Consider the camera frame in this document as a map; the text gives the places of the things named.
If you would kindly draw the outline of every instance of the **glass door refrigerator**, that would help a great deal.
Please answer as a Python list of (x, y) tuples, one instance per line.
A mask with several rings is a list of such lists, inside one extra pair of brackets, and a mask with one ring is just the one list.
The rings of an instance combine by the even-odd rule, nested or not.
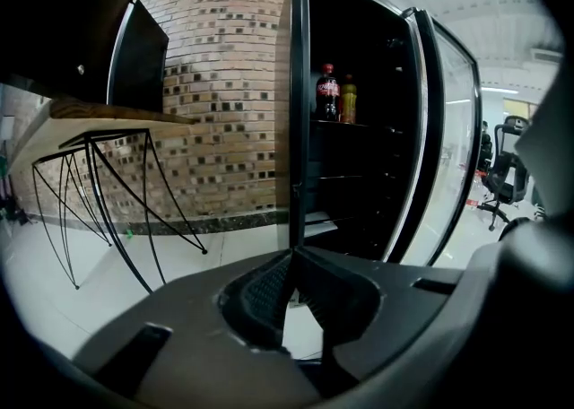
[[(436, 260), (478, 160), (472, 55), (423, 10), (285, 0), (275, 58), (280, 248)], [(319, 81), (325, 72), (336, 84)], [(317, 82), (319, 93), (328, 88), (331, 112)], [(349, 89), (352, 98), (341, 95)]]

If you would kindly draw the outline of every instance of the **ceiling light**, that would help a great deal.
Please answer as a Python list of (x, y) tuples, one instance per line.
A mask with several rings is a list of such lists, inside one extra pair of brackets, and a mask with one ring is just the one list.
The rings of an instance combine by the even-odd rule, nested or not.
[(494, 87), (481, 87), (483, 91), (495, 91), (497, 93), (510, 93), (512, 95), (516, 95), (518, 91), (516, 90), (507, 90), (507, 89), (495, 89)]
[(470, 100), (447, 101), (445, 104), (470, 103)]

